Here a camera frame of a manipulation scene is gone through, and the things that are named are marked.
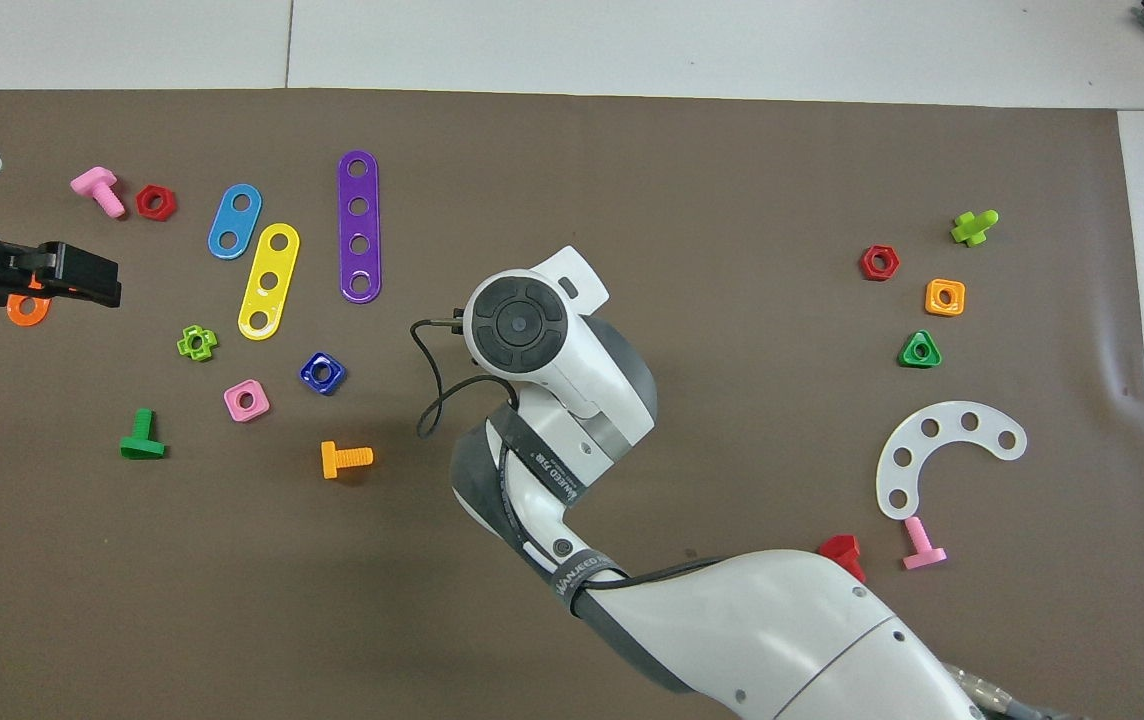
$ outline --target purple plate with four holes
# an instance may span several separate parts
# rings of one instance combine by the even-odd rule
[[[381,292],[381,200],[376,158],[351,150],[336,164],[336,228],[340,293],[371,302]]]

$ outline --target blue square nut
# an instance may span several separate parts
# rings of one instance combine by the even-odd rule
[[[301,369],[301,382],[320,395],[331,395],[345,379],[345,366],[326,353],[315,356]]]

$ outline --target plastic toy part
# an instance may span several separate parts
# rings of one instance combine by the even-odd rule
[[[856,578],[856,581],[865,583],[865,570],[861,570],[859,562],[856,561],[861,555],[861,546],[856,541],[856,536],[834,536],[820,544],[816,553],[837,562],[840,568]]]
[[[319,395],[331,395],[336,391],[344,379],[345,366],[326,353],[315,353],[301,369],[301,382],[310,386]]]
[[[932,315],[955,316],[964,314],[964,283],[936,278],[928,283],[928,295],[923,309]]]
[[[122,217],[127,209],[114,191],[110,190],[111,184],[119,182],[114,173],[100,167],[88,169],[82,176],[70,181],[70,190],[78,192],[82,197],[90,197],[111,217]]]
[[[151,220],[170,217],[176,211],[176,193],[161,184],[146,184],[137,192],[137,214]]]
[[[212,348],[217,345],[220,342],[216,342],[216,333],[205,331],[200,325],[191,325],[180,333],[176,351],[196,363],[205,363],[212,359]]]
[[[336,478],[337,468],[362,468],[374,460],[372,448],[336,450],[336,443],[329,440],[319,443],[319,451],[324,456],[324,477],[328,480]]]
[[[287,223],[261,231],[256,256],[252,259],[248,286],[243,292],[239,332],[248,340],[265,340],[279,329],[283,307],[288,302],[292,269],[297,264],[301,236]]]
[[[874,491],[884,515],[905,520],[919,512],[919,470],[951,442],[974,443],[1000,460],[1025,454],[1025,430],[992,406],[966,399],[929,405],[901,420],[879,454]]]
[[[31,290],[43,290],[42,283],[38,282],[33,277],[29,279],[29,286]],[[25,301],[33,302],[31,310],[25,311]],[[32,325],[37,325],[43,322],[47,316],[47,307],[51,304],[50,296],[27,296],[27,295],[9,295],[8,296],[8,319],[21,327],[27,329]]]
[[[861,255],[861,272],[868,280],[885,280],[896,275],[901,260],[896,256],[896,250],[888,245],[872,245]]]
[[[932,334],[929,334],[928,331],[919,331],[905,342],[897,361],[906,367],[936,367],[942,364],[942,351],[937,350]]]
[[[942,562],[946,559],[946,551],[932,547],[932,541],[929,541],[928,532],[923,529],[923,521],[919,519],[905,519],[905,529],[909,533],[909,541],[914,543],[914,555],[901,560],[906,570],[936,564],[936,562]]]
[[[119,454],[127,457],[128,460],[160,459],[168,446],[150,438],[150,429],[153,424],[153,410],[148,408],[137,410],[137,418],[132,424],[132,437],[119,441]]]
[[[230,419],[236,424],[246,424],[253,418],[269,413],[270,399],[265,396],[265,388],[249,379],[225,391],[225,408],[230,411]]]
[[[980,215],[964,213],[955,217],[955,229],[950,231],[955,242],[966,242],[968,247],[976,247],[985,242],[985,231],[998,222],[998,213],[985,209]]]
[[[221,260],[243,255],[252,242],[257,217],[261,217],[261,192],[246,183],[229,187],[207,231],[207,251]]]
[[[340,293],[371,302],[381,292],[381,200],[376,158],[351,150],[336,164]]]

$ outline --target red nut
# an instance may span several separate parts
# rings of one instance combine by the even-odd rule
[[[146,184],[137,192],[137,214],[151,220],[166,220],[176,211],[176,195],[161,184]]]
[[[861,546],[856,541],[856,536],[834,536],[816,548],[816,553],[837,562],[856,581],[865,583],[865,570],[856,561],[861,555]]]
[[[861,272],[865,279],[885,280],[896,275],[901,260],[896,256],[896,250],[888,245],[872,245],[861,255]]]

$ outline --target white table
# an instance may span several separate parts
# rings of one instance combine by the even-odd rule
[[[1134,6],[0,0],[0,88],[326,86],[1119,109],[1144,323],[1144,31]]]

